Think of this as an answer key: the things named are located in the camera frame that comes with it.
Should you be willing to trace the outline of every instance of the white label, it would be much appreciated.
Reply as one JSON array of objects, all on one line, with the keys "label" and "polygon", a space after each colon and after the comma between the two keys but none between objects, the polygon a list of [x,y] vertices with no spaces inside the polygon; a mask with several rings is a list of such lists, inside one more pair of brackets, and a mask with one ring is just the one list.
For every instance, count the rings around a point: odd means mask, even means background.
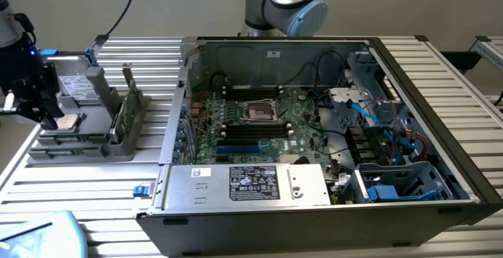
[{"label": "white label", "polygon": [[279,58],[282,56],[280,51],[267,51],[267,58]]},{"label": "white label", "polygon": [[194,168],[192,177],[211,177],[211,168]]},{"label": "white label", "polygon": [[75,100],[97,100],[93,86],[85,76],[72,75],[60,76],[59,78],[69,96],[72,96]]}]

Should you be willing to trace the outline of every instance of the white wall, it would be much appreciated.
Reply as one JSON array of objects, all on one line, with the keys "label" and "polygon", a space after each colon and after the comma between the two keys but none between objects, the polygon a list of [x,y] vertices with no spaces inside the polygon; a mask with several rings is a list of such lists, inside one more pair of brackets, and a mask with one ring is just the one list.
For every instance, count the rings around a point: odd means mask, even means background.
[{"label": "white wall", "polygon": [[[503,0],[326,0],[323,35],[416,35],[440,49],[467,49],[475,35],[503,35]],[[115,23],[127,0],[11,0],[36,26],[40,47],[80,50]],[[133,0],[115,36],[236,35],[244,0]],[[491,67],[470,73],[490,94],[503,74]],[[7,132],[0,127],[0,135]],[[23,133],[16,134],[19,142]]]}]

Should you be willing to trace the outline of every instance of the warning label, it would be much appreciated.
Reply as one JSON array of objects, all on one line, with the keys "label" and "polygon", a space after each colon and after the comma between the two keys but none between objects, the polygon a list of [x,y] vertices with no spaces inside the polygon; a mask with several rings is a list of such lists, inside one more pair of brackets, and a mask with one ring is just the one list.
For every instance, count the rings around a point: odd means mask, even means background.
[{"label": "warning label", "polygon": [[89,80],[83,75],[59,76],[61,84],[75,100],[97,100]]},{"label": "warning label", "polygon": [[228,194],[232,201],[280,198],[275,166],[230,167]]}]

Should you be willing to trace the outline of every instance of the sticker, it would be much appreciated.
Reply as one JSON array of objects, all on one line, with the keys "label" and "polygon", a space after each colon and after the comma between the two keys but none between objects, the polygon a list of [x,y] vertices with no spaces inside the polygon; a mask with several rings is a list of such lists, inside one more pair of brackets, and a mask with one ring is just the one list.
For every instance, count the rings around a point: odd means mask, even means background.
[{"label": "sticker", "polygon": [[211,177],[211,168],[194,168],[191,177]]},{"label": "sticker", "polygon": [[280,199],[276,166],[230,167],[228,174],[232,201]]},{"label": "sticker", "polygon": [[279,58],[282,56],[280,51],[267,51],[267,58]]},{"label": "sticker", "polygon": [[59,76],[61,84],[75,100],[97,100],[97,95],[84,75]]}]

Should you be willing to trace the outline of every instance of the green circuit board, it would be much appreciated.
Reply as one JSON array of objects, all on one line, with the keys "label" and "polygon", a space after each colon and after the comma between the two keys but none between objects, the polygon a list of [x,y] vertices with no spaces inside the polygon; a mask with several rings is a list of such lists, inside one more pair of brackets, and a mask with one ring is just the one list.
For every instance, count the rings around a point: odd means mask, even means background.
[{"label": "green circuit board", "polygon": [[[291,88],[280,94],[280,98],[275,101],[279,124],[287,122],[292,124],[294,133],[290,137],[259,139],[262,152],[252,155],[228,155],[226,164],[287,163],[286,160],[295,158],[296,155],[300,157],[306,156],[311,163],[331,164],[330,156],[322,155],[310,146],[310,139],[312,138],[315,143],[318,143],[324,135],[308,127],[303,118],[303,112],[310,99],[300,101],[298,96],[304,94],[306,92],[299,88]],[[222,124],[243,124],[243,102],[226,101],[219,94],[212,94],[204,99],[204,107],[200,119],[207,120],[210,117],[212,122],[206,130],[198,130],[196,164],[219,164],[216,161],[216,149],[218,140],[223,139],[220,136]],[[312,113],[312,106],[310,106],[307,112]]]}]

